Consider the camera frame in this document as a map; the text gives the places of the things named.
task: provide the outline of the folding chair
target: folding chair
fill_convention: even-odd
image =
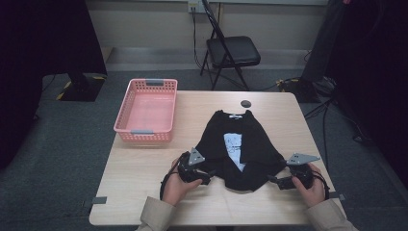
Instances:
[[[201,66],[200,75],[203,74],[204,66],[207,66],[207,68],[210,69],[207,62],[208,56],[210,55],[213,68],[217,69],[217,76],[214,82],[210,73],[212,83],[211,90],[214,90],[216,87],[219,74],[224,68],[235,68],[240,76],[243,86],[246,90],[249,90],[248,85],[242,77],[241,67],[259,64],[261,56],[257,48],[249,37],[225,37],[219,28],[208,1],[202,0],[202,2],[208,19],[213,26],[213,32],[211,33],[211,37],[207,39],[207,52],[205,54],[203,65]]]

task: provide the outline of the shirt sleeve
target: shirt sleeve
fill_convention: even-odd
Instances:
[[[348,221],[339,206],[332,200],[325,200],[320,204],[308,209],[306,216],[312,222],[316,230],[357,231],[353,224]]]
[[[141,212],[139,231],[164,231],[169,227],[175,207],[148,196]]]

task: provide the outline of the wooden table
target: wooden table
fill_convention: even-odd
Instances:
[[[146,197],[159,198],[163,177],[171,162],[190,151],[201,139],[205,126],[217,110],[243,114],[243,100],[262,124],[275,148],[289,159],[294,152],[319,156],[302,112],[291,93],[240,91],[177,91],[173,140],[163,145],[137,145],[116,135],[89,216],[93,225],[138,225]],[[332,182],[322,160],[321,169],[331,192]],[[289,175],[288,170],[278,174]],[[287,225],[309,223],[306,206],[297,190],[280,191],[267,182],[256,192],[234,192],[222,179],[213,177],[209,186],[199,186],[178,205],[172,225]]]

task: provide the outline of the black curtain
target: black curtain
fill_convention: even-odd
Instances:
[[[0,167],[24,140],[42,77],[107,74],[84,0],[0,1]]]
[[[408,8],[353,0],[327,75],[408,188]]]
[[[318,82],[323,79],[337,34],[342,25],[346,6],[343,0],[328,0],[324,19],[320,25],[309,60],[302,72],[302,79],[310,82]]]

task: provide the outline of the power outlet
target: power outlet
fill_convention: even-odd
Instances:
[[[189,13],[192,13],[192,11],[195,11],[195,13],[205,13],[203,2],[201,0],[189,0],[187,11]]]

